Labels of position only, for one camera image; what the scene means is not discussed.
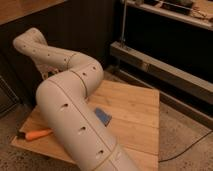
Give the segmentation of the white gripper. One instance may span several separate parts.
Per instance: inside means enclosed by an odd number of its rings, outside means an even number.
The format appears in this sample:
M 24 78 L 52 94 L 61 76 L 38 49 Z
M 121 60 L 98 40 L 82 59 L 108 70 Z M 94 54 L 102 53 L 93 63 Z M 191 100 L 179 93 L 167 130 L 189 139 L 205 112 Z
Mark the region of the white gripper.
M 57 68 L 54 68 L 45 64 L 39 64 L 37 68 L 39 72 L 41 73 L 41 76 L 43 79 L 47 79 L 50 76 L 59 73 L 59 70 Z

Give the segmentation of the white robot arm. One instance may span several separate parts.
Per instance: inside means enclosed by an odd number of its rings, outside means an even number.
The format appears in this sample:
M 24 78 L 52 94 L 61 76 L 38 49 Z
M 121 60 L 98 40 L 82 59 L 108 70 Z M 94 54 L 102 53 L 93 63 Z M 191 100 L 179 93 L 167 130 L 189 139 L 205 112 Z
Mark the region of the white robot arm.
M 48 45 L 36 28 L 14 38 L 13 46 L 33 61 L 59 70 L 38 86 L 36 102 L 81 171 L 140 171 L 86 102 L 103 80 L 103 69 L 96 59 Z

